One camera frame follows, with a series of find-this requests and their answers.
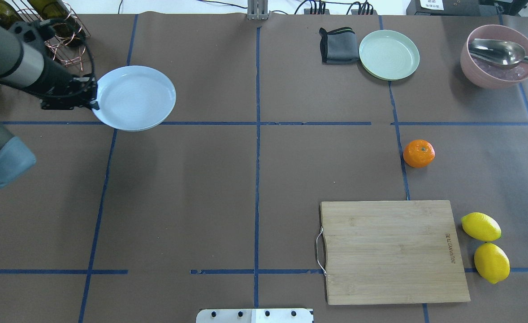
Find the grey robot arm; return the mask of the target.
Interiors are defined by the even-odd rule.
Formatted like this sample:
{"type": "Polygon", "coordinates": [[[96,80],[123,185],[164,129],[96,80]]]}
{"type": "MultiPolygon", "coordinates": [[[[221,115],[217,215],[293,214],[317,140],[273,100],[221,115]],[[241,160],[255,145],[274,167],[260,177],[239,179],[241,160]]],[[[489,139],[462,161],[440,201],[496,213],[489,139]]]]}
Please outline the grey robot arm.
{"type": "MultiPolygon", "coordinates": [[[[44,53],[44,42],[54,34],[50,21],[0,26],[0,84],[38,98],[44,110],[98,110],[94,71],[74,75],[44,53]]],[[[0,189],[35,164],[35,154],[0,122],[0,189]]]]}

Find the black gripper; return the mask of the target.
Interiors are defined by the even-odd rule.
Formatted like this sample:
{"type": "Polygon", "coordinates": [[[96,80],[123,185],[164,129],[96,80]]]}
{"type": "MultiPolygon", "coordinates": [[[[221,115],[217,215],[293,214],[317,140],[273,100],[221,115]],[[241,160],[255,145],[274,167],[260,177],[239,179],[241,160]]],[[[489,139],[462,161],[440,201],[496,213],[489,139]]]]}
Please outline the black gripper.
{"type": "Polygon", "coordinates": [[[40,99],[43,110],[73,110],[74,108],[99,109],[98,84],[94,74],[75,77],[63,93],[49,94],[40,99]]]}

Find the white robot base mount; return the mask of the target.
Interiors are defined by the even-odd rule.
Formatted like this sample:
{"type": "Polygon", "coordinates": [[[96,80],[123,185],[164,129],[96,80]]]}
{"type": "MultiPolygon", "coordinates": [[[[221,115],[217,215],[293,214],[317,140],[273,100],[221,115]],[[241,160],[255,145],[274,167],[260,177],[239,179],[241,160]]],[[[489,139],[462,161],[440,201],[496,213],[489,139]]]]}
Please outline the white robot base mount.
{"type": "Polygon", "coordinates": [[[197,323],[313,323],[312,309],[263,308],[263,309],[204,309],[199,311],[197,323]]]}

